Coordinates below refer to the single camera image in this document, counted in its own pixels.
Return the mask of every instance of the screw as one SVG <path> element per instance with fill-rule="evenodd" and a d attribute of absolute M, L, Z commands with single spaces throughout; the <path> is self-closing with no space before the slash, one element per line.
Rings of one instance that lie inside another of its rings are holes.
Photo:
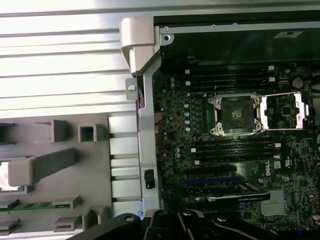
<path fill-rule="evenodd" d="M 127 216 L 127 217 L 125 218 L 125 220 L 126 220 L 127 222 L 132 222 L 133 220 L 135 220 L 135 218 L 134 218 L 133 216 Z"/>
<path fill-rule="evenodd" d="M 167 211 L 161 211 L 161 212 L 159 213 L 159 215 L 161 215 L 161 216 L 165 216 L 165 215 L 167 215 L 167 214 L 168 214 Z"/>
<path fill-rule="evenodd" d="M 191 216 L 192 215 L 192 211 L 184 211 L 183 215 L 185 216 Z"/>
<path fill-rule="evenodd" d="M 226 222 L 227 221 L 227 218 L 225 216 L 218 216 L 216 218 L 219 222 Z"/>

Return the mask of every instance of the chip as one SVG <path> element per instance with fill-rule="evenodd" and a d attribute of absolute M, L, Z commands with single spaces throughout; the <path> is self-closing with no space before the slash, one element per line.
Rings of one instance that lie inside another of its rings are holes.
<path fill-rule="evenodd" d="M 303 147 L 301 148 L 302 154 L 309 154 L 309 148 L 308 147 Z"/>
<path fill-rule="evenodd" d="M 250 96 L 223 97 L 221 123 L 225 133 L 252 132 L 255 127 L 254 101 Z"/>
<path fill-rule="evenodd" d="M 245 212 L 245 213 L 243 214 L 243 218 L 244 218 L 245 220 L 251 219 L 251 218 L 252 218 L 251 212 Z"/>
<path fill-rule="evenodd" d="M 307 180 L 300 180 L 300 187 L 306 187 L 307 186 Z"/>
<path fill-rule="evenodd" d="M 284 106 L 282 108 L 282 115 L 291 115 L 291 107 L 289 106 Z"/>

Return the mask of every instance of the gray plastic bracket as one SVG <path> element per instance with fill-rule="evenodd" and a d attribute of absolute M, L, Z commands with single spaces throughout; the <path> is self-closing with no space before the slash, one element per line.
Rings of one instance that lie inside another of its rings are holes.
<path fill-rule="evenodd" d="M 98 216 L 93 209 L 89 209 L 81 218 L 83 231 L 86 231 L 98 224 Z"/>
<path fill-rule="evenodd" d="M 127 78 L 125 80 L 125 95 L 128 101 L 138 100 L 138 82 L 136 78 Z"/>
<path fill-rule="evenodd" d="M 70 209 L 75 209 L 81 203 L 80 196 L 59 197 L 52 202 L 52 205 L 70 205 Z"/>
<path fill-rule="evenodd" d="M 35 122 L 34 124 L 50 125 L 51 127 L 51 139 L 49 140 L 37 140 L 35 143 L 58 143 L 68 140 L 67 123 L 62 120 L 52 120 L 51 122 Z"/>
<path fill-rule="evenodd" d="M 111 217 L 110 208 L 107 206 L 95 206 L 92 209 L 97 215 L 98 224 L 105 223 Z"/>
<path fill-rule="evenodd" d="M 10 161 L 8 183 L 12 187 L 32 186 L 41 179 L 76 163 L 76 150 L 67 148 L 49 154 Z"/>
<path fill-rule="evenodd" d="M 9 130 L 8 128 L 15 126 L 14 122 L 3 122 L 0 123 L 0 145 L 14 145 L 15 141 L 8 141 L 6 139 L 6 132 Z"/>
<path fill-rule="evenodd" d="M 18 199 L 11 200 L 11 201 L 0 201 L 0 209 L 8 209 L 14 205 L 16 205 L 19 202 Z"/>
<path fill-rule="evenodd" d="M 105 128 L 102 124 L 79 124 L 78 125 L 78 141 L 98 142 L 105 139 Z"/>
<path fill-rule="evenodd" d="M 80 216 L 60 217 L 54 223 L 54 232 L 72 232 L 82 223 Z"/>
<path fill-rule="evenodd" d="M 159 53 L 160 29 L 152 16 L 129 17 L 121 22 L 121 51 L 132 75 L 141 75 Z"/>
<path fill-rule="evenodd" d="M 8 236 L 19 227 L 19 219 L 0 221 L 0 236 Z"/>

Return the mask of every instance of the mounting screw hole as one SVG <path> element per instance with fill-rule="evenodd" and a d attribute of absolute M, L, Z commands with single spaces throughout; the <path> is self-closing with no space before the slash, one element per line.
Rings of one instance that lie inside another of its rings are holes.
<path fill-rule="evenodd" d="M 136 86 L 135 85 L 128 86 L 128 91 L 135 91 L 135 90 L 136 90 Z"/>
<path fill-rule="evenodd" d="M 133 216 L 127 216 L 127 217 L 125 218 L 125 220 L 126 220 L 127 222 L 132 222 L 133 220 L 135 220 L 135 218 L 134 218 Z"/>

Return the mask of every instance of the pcie slot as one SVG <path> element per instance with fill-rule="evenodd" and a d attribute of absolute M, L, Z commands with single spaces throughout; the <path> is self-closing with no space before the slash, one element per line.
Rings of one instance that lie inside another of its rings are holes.
<path fill-rule="evenodd" d="M 209 179 L 189 179 L 185 183 L 187 185 L 198 186 L 206 184 L 219 184 L 219 183 L 234 183 L 239 182 L 240 179 L 237 177 L 220 177 L 220 178 L 209 178 Z"/>
<path fill-rule="evenodd" d="M 185 174 L 187 178 L 194 177 L 206 177 L 207 175 L 213 175 L 216 173 L 235 173 L 237 171 L 237 167 L 233 165 L 221 165 L 214 167 L 193 167 L 185 170 Z"/>

